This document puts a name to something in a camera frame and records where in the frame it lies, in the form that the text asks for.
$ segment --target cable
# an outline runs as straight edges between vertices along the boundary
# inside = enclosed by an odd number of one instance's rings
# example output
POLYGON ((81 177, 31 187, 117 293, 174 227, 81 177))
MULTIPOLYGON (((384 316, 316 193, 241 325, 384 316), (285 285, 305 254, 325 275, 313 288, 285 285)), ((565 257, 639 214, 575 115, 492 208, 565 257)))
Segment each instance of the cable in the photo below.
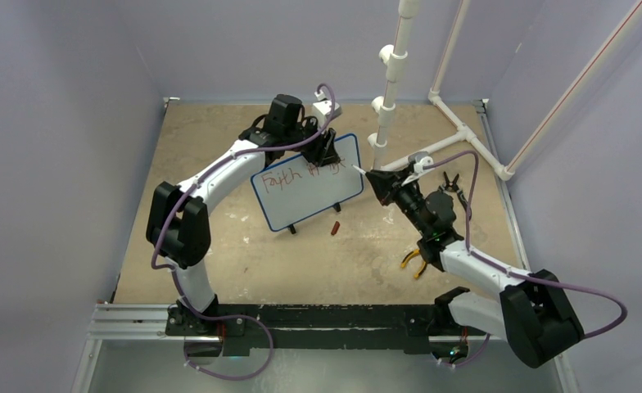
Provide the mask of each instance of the cable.
MULTIPOLYGON (((321 92, 321 88, 326 88, 328 90, 328 96, 331 98, 331 108, 335 108, 336 107, 336 95, 333 92, 333 89, 331 89, 331 87, 328 86, 327 84, 320 84, 316 88, 316 91, 320 93, 321 92)), ((258 124, 263 119, 263 117, 259 116, 259 118, 254 121, 254 125, 258 124)), ((222 168, 222 166, 227 164, 229 161, 235 160, 239 156, 243 156, 245 154, 250 154, 250 153, 266 152, 266 151, 286 151, 286 150, 294 150, 294 149, 297 149, 299 147, 302 147, 305 144, 307 144, 309 142, 312 142, 316 138, 318 138, 323 133, 323 131, 326 130, 326 128, 328 127, 328 124, 331 123, 331 119, 332 118, 333 118, 333 116, 330 115, 326 119, 326 121, 323 123, 323 125, 318 129, 318 131, 316 131, 316 133, 314 135, 308 137, 307 139, 305 139, 305 140, 303 140, 301 142, 293 143, 292 145, 287 145, 287 146, 280 146, 280 147, 257 147, 257 148, 254 148, 254 149, 246 149, 246 150, 242 150, 242 151, 237 151, 236 153, 234 153, 233 156, 225 156, 221 160, 216 161, 213 165, 210 166, 209 169, 207 169, 205 172, 203 172, 203 174, 201 176, 198 177, 196 182, 194 182, 191 185, 191 187, 189 187, 183 193, 183 195, 179 198, 179 200, 176 201, 176 204, 174 205, 174 208, 172 208, 172 210, 170 211, 169 215, 167 215, 165 223, 162 226, 162 229, 160 230, 160 236, 157 238, 157 242, 155 243, 155 250, 152 252, 152 258, 151 258, 151 261, 150 261, 150 266, 155 270, 158 270, 158 269, 170 269, 171 270, 171 276, 172 276, 172 279, 174 280, 174 285, 176 286, 176 290, 179 293, 179 299, 182 301, 183 305, 188 307, 188 309, 194 315, 196 315, 198 318, 203 319, 205 321, 209 321, 209 322, 212 322, 212 321, 224 321, 224 320, 227 320, 227 319, 236 319, 236 318, 247 319, 247 320, 253 321, 254 323, 258 324, 263 329, 263 331, 265 332, 265 335, 268 337, 269 349, 270 349, 270 351, 268 353, 268 357, 266 358, 265 362, 263 363, 263 365, 259 369, 255 370, 253 373, 249 373, 249 374, 242 375, 242 376, 229 376, 229 375, 224 375, 224 374, 220 374, 220 373, 215 373, 215 372, 207 370, 205 368, 201 368, 200 366, 198 366, 197 364, 193 363, 188 358, 188 353, 187 353, 186 349, 184 348, 183 355, 186 358, 186 365, 194 368, 195 370, 197 370, 197 371, 199 371, 201 373, 205 373, 205 374, 208 374, 208 375, 210 375, 212 377, 216 377, 216 378, 219 378, 219 379, 224 379, 224 380, 227 380, 227 381, 243 381, 243 380, 246 380, 246 379, 249 379, 249 378, 253 378, 253 377, 259 375, 260 373, 263 372, 263 370, 265 370, 266 367, 268 367, 268 364, 270 364, 270 360, 273 358, 273 353, 275 351, 275 348, 274 348, 274 343, 273 343, 273 336, 270 334, 270 330, 268 330, 268 328, 261 321, 259 321, 258 319, 250 317, 248 315, 226 315, 226 316, 223 316, 223 317, 208 317, 206 315, 201 314, 201 312, 199 310, 195 309, 191 305, 191 302, 188 301, 188 298, 183 293, 183 289, 181 287, 181 284, 179 283, 179 278, 176 275, 176 268, 174 266, 170 265, 170 264, 157 264, 157 257, 160 254, 160 250, 162 248, 162 244, 164 244, 164 242, 165 242, 165 236, 166 236, 166 233, 167 233, 167 231, 165 229, 167 229, 169 227, 169 225, 171 224, 172 220, 174 219, 174 217, 176 217, 177 212, 179 211, 179 209, 181 208, 183 203, 186 201, 186 199, 194 191, 196 191, 196 189, 209 176, 211 176, 216 170, 222 168)))
MULTIPOLYGON (((475 165, 473 166, 473 176, 472 176, 472 181, 471 181, 471 189, 468 191, 468 200, 466 203, 466 217, 469 217, 471 214, 471 204, 472 204, 472 197, 473 197, 473 190, 475 189, 475 181, 477 177, 477 169, 480 164, 480 156, 473 150, 466 150, 466 151, 461 151, 460 153, 457 153, 449 158, 446 158, 444 160, 441 160, 439 162, 436 162, 435 164, 426 166, 424 169, 432 169, 436 168, 438 166, 442 166, 448 162, 451 162, 453 160, 456 160, 457 158, 460 158, 462 156, 465 156, 467 154, 470 154, 473 156, 475 159, 475 165)), ((465 236, 465 241, 466 241, 466 250, 468 250, 468 253, 475 257, 477 260, 480 260, 481 262, 487 264, 488 266, 491 266, 492 268, 495 268, 499 270, 502 273, 508 274, 510 277, 518 278, 520 280, 528 281, 528 282, 533 282, 535 284, 539 285, 546 285, 548 287, 555 287, 555 288, 560 288, 560 289, 568 289, 570 291, 577 291, 581 293, 586 293, 589 295, 595 295, 599 297, 603 297, 604 299, 608 299, 615 304, 617 304, 618 307, 620 307, 620 315, 615 318, 611 323, 607 324, 606 326, 603 326, 599 329, 594 330, 593 332, 588 332, 584 335, 583 339, 591 338, 591 337, 596 337, 598 335, 601 335, 603 333, 606 333, 615 327, 625 321, 627 319, 627 307, 625 306, 624 303, 622 303, 618 298, 616 298, 613 295, 610 295, 608 293, 596 290, 594 288, 588 288, 588 287, 582 287, 579 285, 574 285, 574 284, 567 284, 564 282, 556 282, 556 281, 550 281, 550 280, 544 280, 542 278, 535 278, 535 277, 530 277, 524 274, 519 274, 519 273, 514 273, 514 272, 508 272, 508 270, 494 262, 493 260, 490 260, 489 258, 485 257, 484 255, 480 255, 477 253, 475 250, 471 250, 471 228, 470 228, 470 220, 466 219, 466 236, 465 236)), ((466 359, 466 361, 462 362, 459 364, 459 366, 464 366, 465 364, 470 363, 473 359, 475 359, 480 353, 482 352, 482 347, 480 350, 478 350, 472 357, 469 357, 466 359)))

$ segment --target wooden table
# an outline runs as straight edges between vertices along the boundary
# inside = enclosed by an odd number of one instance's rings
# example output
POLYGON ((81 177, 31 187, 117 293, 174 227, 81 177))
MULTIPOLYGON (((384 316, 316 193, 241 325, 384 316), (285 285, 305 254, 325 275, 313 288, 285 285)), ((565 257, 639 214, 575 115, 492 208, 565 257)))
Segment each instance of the wooden table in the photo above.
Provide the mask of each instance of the wooden table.
MULTIPOLYGON (((152 248, 145 239, 145 228, 152 192, 164 180, 178 183, 205 168, 267 110, 267 106, 170 106, 133 225, 116 303, 168 304, 176 300, 170 275, 150 268, 152 248)), ((472 106, 455 106, 454 112, 485 141, 472 106)), ((372 151, 366 140, 377 130, 371 107, 344 105, 343 115, 332 122, 332 127, 339 136, 358 136, 363 167, 368 169, 372 151)), ((386 162, 453 132, 453 126, 433 106, 398 106, 386 162)), ((466 142, 457 143, 437 152, 435 160, 469 146, 466 142)), ((465 156, 443 170, 451 177, 461 174, 459 185, 468 193, 472 169, 472 157, 465 156)), ((429 193, 443 183, 441 170, 422 177, 420 183, 423 192, 429 193)), ((463 210, 457 201, 454 208, 459 217, 455 227, 463 234, 463 210)), ((519 266, 495 175, 484 161, 478 171, 472 209, 473 245, 519 266)), ((208 275, 220 302, 423 304, 433 302, 453 287, 469 286, 432 267, 415 280, 413 273, 421 264, 419 258, 407 269, 400 269, 402 258, 415 248, 418 232, 395 205, 379 205, 371 187, 346 202, 341 213, 326 210, 296 228, 296 235, 270 232, 248 182, 225 198, 210 216, 212 247, 206 258, 208 275), (335 221, 341 227, 331 237, 335 221)))

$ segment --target gray wall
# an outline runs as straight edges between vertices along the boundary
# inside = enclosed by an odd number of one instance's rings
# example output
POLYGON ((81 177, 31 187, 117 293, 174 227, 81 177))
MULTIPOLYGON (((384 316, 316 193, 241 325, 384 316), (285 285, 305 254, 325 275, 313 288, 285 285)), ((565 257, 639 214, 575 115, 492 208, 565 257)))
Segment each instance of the gray wall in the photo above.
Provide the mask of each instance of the gray wall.
MULTIPOLYGON (((442 92, 489 97, 542 0, 474 0, 442 92)), ((344 100, 383 94, 378 60, 393 43, 398 0, 118 0, 165 96, 207 102, 312 97, 325 81, 344 100)), ((399 98, 426 101, 458 0, 422 1, 399 98)))
POLYGON ((0 0, 0 391, 69 391, 161 99, 108 0, 0 0))
MULTIPOLYGON (((633 2, 546 2, 489 106, 505 159, 633 2)), ((623 51, 509 183, 532 267, 629 308, 619 328, 569 351, 585 393, 642 391, 642 26, 623 51)), ((606 300, 571 298, 588 331, 618 314, 606 300)))

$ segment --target whiteboard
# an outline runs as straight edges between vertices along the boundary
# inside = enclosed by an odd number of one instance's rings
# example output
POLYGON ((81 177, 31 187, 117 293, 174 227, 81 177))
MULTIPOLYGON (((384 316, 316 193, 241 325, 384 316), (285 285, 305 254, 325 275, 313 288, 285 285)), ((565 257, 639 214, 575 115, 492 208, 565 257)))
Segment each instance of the whiteboard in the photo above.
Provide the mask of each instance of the whiteboard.
POLYGON ((340 164, 317 168, 298 154, 251 176, 251 186, 265 220, 277 232, 308 219, 364 190, 357 137, 348 133, 336 138, 340 164))

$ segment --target red handwriting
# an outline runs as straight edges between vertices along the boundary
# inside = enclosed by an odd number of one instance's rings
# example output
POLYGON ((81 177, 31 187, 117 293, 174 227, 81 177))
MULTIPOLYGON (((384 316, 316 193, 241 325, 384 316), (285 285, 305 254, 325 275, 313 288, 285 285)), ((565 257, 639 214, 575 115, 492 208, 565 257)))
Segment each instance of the red handwriting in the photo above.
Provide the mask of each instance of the red handwriting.
MULTIPOLYGON (((312 164, 307 164, 306 168, 309 170, 311 177, 315 178, 323 174, 339 174, 341 172, 341 167, 345 167, 345 159, 341 158, 340 162, 337 164, 326 165, 322 168, 318 166, 313 166, 312 164)), ((302 178, 302 175, 299 172, 295 172, 292 168, 281 169, 278 171, 269 170, 268 172, 260 176, 263 185, 265 186, 265 193, 270 194, 271 190, 274 190, 276 187, 280 187, 280 190, 284 190, 285 186, 289 186, 297 178, 302 178)))
POLYGON ((280 170, 276 174, 273 174, 272 171, 269 171, 260 176, 260 179, 265 185, 266 194, 270 193, 269 186, 280 186, 280 189, 282 190, 285 188, 285 186, 292 184, 295 178, 301 178, 301 174, 295 172, 294 170, 292 170, 292 168, 280 170))

